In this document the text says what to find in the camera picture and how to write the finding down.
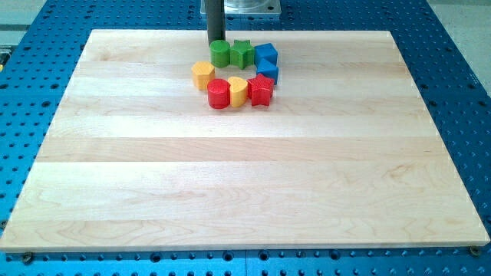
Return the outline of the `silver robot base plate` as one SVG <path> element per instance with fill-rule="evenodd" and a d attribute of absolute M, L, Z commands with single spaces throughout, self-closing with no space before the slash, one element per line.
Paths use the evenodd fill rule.
<path fill-rule="evenodd" d="M 280 16 L 280 0 L 224 0 L 227 15 Z"/>

